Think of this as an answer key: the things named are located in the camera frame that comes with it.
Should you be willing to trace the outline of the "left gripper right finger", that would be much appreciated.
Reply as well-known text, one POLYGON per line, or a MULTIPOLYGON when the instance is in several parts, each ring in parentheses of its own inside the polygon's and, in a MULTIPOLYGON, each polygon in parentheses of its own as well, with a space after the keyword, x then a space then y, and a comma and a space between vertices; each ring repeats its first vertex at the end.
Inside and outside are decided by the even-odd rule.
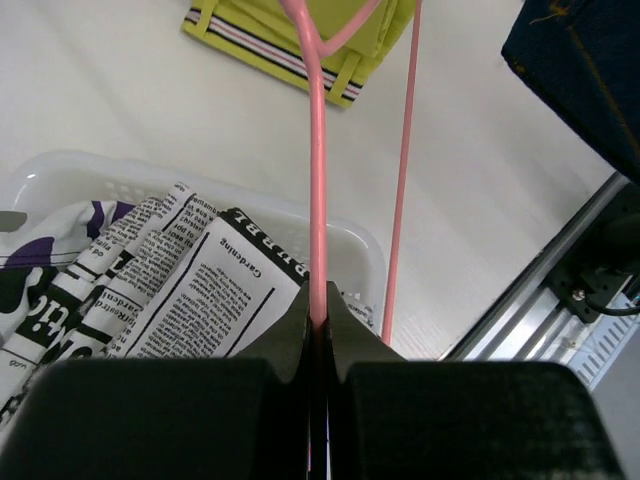
POLYGON ((409 361, 327 286, 335 479, 621 479, 592 397, 551 362, 409 361))

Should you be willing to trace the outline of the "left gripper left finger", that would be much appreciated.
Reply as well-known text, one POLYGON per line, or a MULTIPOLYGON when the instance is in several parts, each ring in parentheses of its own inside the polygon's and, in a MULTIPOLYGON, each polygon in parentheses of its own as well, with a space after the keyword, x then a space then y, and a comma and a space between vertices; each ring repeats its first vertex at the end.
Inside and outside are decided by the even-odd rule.
POLYGON ((69 360, 35 382, 5 479, 303 479, 309 291, 230 358, 69 360))

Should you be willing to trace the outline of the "grey white printed trousers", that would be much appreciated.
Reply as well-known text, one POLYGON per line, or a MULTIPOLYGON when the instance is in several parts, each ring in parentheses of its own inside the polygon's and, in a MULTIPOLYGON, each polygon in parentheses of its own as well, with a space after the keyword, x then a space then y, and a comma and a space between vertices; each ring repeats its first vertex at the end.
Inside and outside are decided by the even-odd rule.
POLYGON ((244 211, 176 184, 112 223, 17 321, 1 349, 1 421, 58 361, 237 354, 307 277, 244 211))

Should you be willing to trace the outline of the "purple camouflage trousers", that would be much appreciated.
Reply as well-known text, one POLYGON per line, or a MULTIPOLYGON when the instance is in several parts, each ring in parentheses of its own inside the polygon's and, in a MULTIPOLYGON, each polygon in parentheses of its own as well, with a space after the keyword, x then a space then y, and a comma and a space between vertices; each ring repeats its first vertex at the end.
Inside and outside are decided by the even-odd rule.
POLYGON ((1 327, 26 315, 58 271, 133 206, 83 201, 65 206, 13 238, 1 235, 1 327))

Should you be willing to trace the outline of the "pink hanger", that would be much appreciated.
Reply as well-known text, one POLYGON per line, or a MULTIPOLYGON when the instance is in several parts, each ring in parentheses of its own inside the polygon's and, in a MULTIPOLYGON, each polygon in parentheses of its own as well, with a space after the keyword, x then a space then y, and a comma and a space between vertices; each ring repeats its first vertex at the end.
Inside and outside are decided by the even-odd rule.
MULTIPOLYGON (((307 71, 310 96, 310 284, 309 313, 312 326, 313 369, 310 401, 309 477, 327 477, 327 393, 325 381, 324 341, 328 329, 327 294, 327 180, 326 180, 326 109, 321 60, 340 49, 365 24, 378 6, 369 1, 330 39, 324 41, 308 10, 307 3, 282 1, 284 12, 296 28, 303 62, 307 71)), ((402 142, 395 198, 391 252, 388 266, 382 341, 391 344, 396 298, 398 256, 402 229, 406 176, 412 132, 417 57, 421 28, 422 3, 415 3, 411 34, 411 50, 407 74, 402 142)))

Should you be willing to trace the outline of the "olive yellow trousers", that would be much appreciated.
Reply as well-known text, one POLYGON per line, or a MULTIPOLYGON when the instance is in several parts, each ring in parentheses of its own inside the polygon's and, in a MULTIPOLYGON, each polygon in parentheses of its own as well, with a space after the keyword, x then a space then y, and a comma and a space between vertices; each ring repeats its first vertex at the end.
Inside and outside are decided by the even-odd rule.
MULTIPOLYGON (((321 60, 326 100, 342 108, 358 98, 411 21, 413 1, 382 1, 335 53, 321 60)), ((295 87, 308 88, 294 25, 277 1, 194 1, 181 29, 295 87)))

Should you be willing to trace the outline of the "navy blue trousers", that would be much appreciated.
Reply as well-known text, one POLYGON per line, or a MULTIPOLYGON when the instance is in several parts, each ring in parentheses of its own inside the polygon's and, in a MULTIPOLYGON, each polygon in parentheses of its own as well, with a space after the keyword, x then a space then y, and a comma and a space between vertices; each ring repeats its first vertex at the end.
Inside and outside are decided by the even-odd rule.
POLYGON ((501 54, 571 130, 638 182, 638 2, 526 1, 501 54))

